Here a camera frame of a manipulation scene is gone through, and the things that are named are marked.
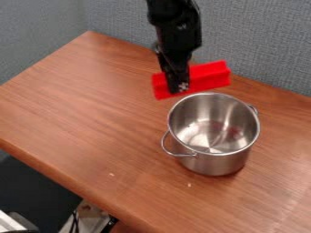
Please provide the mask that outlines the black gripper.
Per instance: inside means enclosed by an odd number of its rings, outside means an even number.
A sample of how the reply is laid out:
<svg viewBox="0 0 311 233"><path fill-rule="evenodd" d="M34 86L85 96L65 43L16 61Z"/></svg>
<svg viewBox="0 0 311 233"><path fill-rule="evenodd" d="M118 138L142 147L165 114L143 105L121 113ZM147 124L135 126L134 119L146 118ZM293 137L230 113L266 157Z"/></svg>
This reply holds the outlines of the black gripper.
<svg viewBox="0 0 311 233"><path fill-rule="evenodd" d="M195 0L146 0L161 51L155 54L171 94L190 88L190 56L202 46L201 12Z"/></svg>

